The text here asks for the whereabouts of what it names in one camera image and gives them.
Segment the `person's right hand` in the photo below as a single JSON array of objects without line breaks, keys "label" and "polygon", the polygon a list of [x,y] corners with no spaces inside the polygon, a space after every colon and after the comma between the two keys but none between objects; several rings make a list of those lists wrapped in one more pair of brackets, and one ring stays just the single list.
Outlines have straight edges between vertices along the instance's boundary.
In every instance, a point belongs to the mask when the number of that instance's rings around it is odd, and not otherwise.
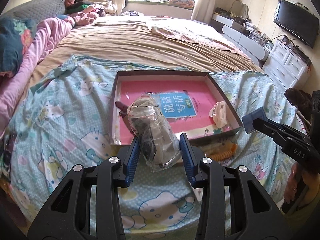
[{"label": "person's right hand", "polygon": [[298,183],[302,179],[303,168],[299,163],[294,163],[291,167],[291,173],[287,180],[287,185],[284,192],[284,202],[289,204],[295,200],[298,189]]}]

